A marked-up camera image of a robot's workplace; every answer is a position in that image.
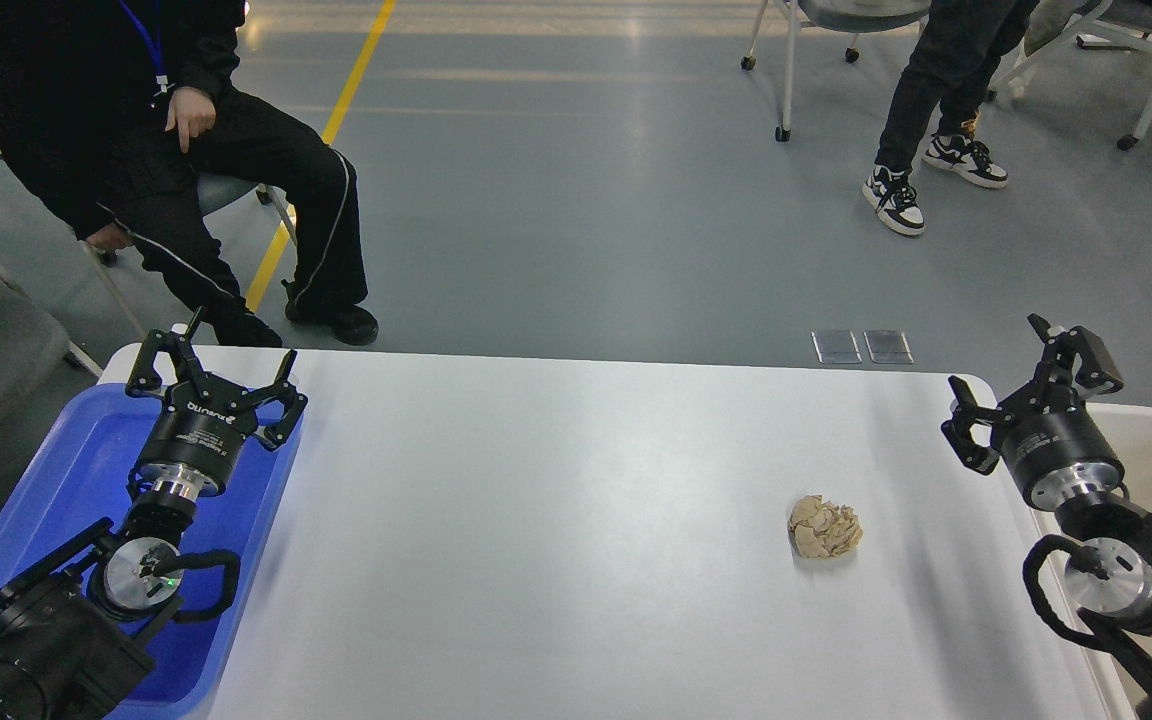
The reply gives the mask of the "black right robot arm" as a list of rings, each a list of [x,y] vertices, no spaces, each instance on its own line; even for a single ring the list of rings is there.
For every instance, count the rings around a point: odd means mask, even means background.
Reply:
[[[1005,464],[1021,500],[1056,520],[1059,533],[1039,538],[1021,566],[1030,605],[1062,639],[1114,657],[1146,694],[1137,715],[1152,719],[1152,511],[1134,503],[1087,410],[1123,378],[1092,331],[1059,329],[1041,314],[1028,323],[1043,343],[1032,379],[987,407],[952,377],[942,434],[961,465],[988,475]]]

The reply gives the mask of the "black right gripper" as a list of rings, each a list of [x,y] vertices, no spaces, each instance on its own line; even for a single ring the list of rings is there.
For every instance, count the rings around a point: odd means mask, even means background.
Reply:
[[[1062,329],[1041,314],[1026,320],[1044,344],[1026,382],[1026,397],[1034,402],[1011,410],[982,407],[965,379],[952,376],[952,416],[941,432],[961,465],[990,475],[1001,457],[1021,500],[1034,510],[1058,511],[1071,498],[1123,486],[1124,467],[1085,401],[1112,395],[1124,381],[1094,332],[1083,325]],[[991,427],[990,446],[975,441],[973,427]]]

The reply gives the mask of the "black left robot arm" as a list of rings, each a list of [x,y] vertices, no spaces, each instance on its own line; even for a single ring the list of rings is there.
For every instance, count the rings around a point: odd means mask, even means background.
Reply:
[[[65,407],[0,514],[0,719],[172,719],[215,684],[306,395],[150,331],[124,388]]]

